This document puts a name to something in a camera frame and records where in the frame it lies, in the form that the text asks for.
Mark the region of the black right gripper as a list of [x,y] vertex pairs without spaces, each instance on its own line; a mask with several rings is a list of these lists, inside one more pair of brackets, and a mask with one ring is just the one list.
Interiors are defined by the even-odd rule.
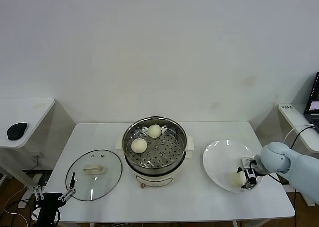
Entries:
[[[237,169],[237,172],[239,173],[241,171],[243,171],[243,169],[242,169],[242,167],[239,167]],[[253,189],[257,183],[257,179],[256,179],[255,172],[251,166],[248,166],[248,168],[246,169],[246,174],[247,174],[247,182],[245,182],[241,186],[241,188],[242,189]]]

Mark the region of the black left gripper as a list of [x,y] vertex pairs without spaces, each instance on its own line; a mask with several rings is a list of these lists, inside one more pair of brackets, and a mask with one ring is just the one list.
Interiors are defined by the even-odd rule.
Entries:
[[66,204],[63,200],[69,200],[75,193],[75,172],[72,173],[71,181],[67,191],[64,193],[44,193],[42,192],[42,186],[33,186],[33,193],[35,199],[40,208],[37,226],[38,227],[56,227],[60,221],[59,208]]

